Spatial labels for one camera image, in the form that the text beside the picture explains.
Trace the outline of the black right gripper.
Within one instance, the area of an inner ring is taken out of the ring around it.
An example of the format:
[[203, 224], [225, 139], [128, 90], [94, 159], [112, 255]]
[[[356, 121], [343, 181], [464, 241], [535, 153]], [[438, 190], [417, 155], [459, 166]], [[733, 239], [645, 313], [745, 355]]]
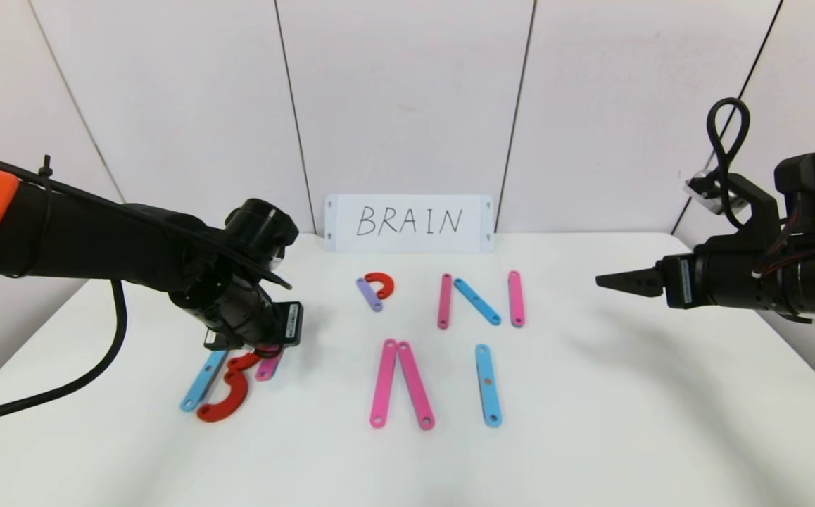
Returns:
[[703, 243], [692, 253], [662, 258], [658, 266], [596, 276], [596, 285], [646, 298], [664, 295], [669, 307], [692, 309], [727, 307], [781, 311], [783, 298], [778, 278], [757, 279], [762, 248], [748, 243]]

